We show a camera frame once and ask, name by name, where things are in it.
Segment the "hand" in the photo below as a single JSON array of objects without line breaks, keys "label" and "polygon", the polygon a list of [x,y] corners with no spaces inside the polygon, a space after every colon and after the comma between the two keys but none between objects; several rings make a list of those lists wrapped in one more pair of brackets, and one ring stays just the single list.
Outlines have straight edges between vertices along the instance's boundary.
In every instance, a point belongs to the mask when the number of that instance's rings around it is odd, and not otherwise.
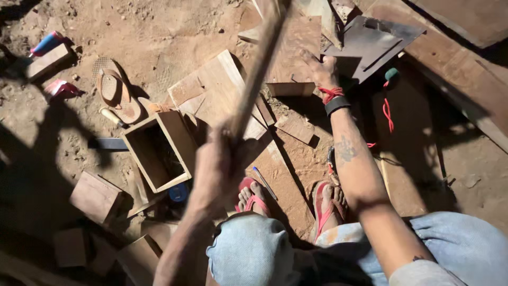
[{"label": "hand", "polygon": [[254,139],[243,141],[233,153],[229,146],[230,134],[225,126],[214,129],[196,153],[194,187],[188,212],[204,211],[213,216],[237,195],[238,185],[245,177],[245,168],[240,162],[258,142]]},{"label": "hand", "polygon": [[[335,76],[337,59],[334,56],[326,55],[323,58],[323,63],[320,63],[316,57],[306,49],[300,50],[300,56],[313,72],[313,79],[316,87],[322,87],[328,90],[339,87],[337,77]],[[321,98],[325,96],[326,94],[320,92]]]}]

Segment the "forearm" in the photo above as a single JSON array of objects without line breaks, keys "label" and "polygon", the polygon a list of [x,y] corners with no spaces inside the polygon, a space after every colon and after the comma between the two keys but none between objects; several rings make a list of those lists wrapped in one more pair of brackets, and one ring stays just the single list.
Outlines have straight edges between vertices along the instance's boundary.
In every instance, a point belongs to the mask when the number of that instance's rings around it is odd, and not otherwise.
[{"label": "forearm", "polygon": [[198,275],[196,258],[206,237],[214,231],[207,211],[187,210],[157,265],[154,286],[186,285]]},{"label": "forearm", "polygon": [[348,108],[331,115],[335,161],[342,190],[387,277],[415,257],[433,260],[397,214],[365,140]]}]

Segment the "sandy ground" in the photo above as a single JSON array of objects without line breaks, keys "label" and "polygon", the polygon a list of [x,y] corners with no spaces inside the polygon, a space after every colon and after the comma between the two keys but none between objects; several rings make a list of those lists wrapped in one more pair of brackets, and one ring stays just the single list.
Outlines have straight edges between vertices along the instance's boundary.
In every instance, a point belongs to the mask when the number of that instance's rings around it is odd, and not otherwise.
[{"label": "sandy ground", "polygon": [[[118,137],[122,133],[98,113],[104,104],[92,84],[94,61],[99,56],[117,60],[131,84],[139,87],[138,96],[163,101],[169,86],[224,49],[249,70],[254,47],[236,35],[260,20],[247,0],[44,0],[22,8],[18,4],[0,0],[0,15],[16,11],[9,13],[10,20],[0,22],[0,42],[13,54],[27,56],[42,37],[52,30],[60,31],[74,42],[78,59],[75,66],[52,79],[69,81],[85,92],[47,105],[29,86],[0,79],[0,158],[4,162],[0,183],[7,190],[2,194],[0,220],[44,241],[80,217],[66,202],[83,170],[98,173],[122,189],[128,187],[131,167],[127,152],[87,148],[92,136]],[[286,112],[276,100],[269,101],[277,116]],[[329,126],[314,122],[312,114],[306,116],[316,124],[317,145],[307,146],[280,130],[272,133],[308,198],[313,184],[327,177],[325,162],[333,140]],[[439,142],[454,141],[445,129]],[[456,179],[451,189],[457,209],[508,233],[503,206],[508,156],[475,132],[468,140],[442,149],[448,181]],[[477,178],[481,180],[471,186],[470,181]]]}]

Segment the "wooden stick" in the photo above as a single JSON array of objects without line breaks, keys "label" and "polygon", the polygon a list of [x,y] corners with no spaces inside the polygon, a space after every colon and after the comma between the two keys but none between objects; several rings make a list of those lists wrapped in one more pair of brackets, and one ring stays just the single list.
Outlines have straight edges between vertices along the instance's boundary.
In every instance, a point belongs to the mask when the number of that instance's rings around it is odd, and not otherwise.
[{"label": "wooden stick", "polygon": [[273,51],[276,48],[277,40],[282,30],[282,25],[286,19],[287,9],[291,0],[287,4],[279,6],[277,0],[272,0],[272,11],[269,17],[263,20],[263,29],[260,35],[258,60],[247,79],[242,99],[238,104],[236,114],[230,123],[233,144],[243,138],[247,123],[250,119],[252,109],[259,95],[261,83],[265,78],[266,71],[270,65]]}]

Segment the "person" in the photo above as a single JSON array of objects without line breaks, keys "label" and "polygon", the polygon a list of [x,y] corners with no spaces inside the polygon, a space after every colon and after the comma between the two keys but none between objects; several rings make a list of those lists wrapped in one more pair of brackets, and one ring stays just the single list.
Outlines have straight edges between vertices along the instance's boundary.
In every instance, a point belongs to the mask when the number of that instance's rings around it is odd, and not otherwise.
[{"label": "person", "polygon": [[[208,267],[222,285],[506,285],[508,241],[495,227],[468,215],[437,212],[406,224],[390,203],[383,178],[351,116],[335,77],[336,59],[301,56],[327,102],[341,190],[321,182],[314,190],[318,216],[314,250],[293,249],[282,223],[269,218],[261,185],[241,189],[225,128],[197,152],[194,188],[180,225],[161,256],[154,285],[185,285],[197,237],[212,235],[211,218],[225,198],[239,196],[239,210],[219,225],[206,250]],[[343,224],[344,199],[359,223]]]}]

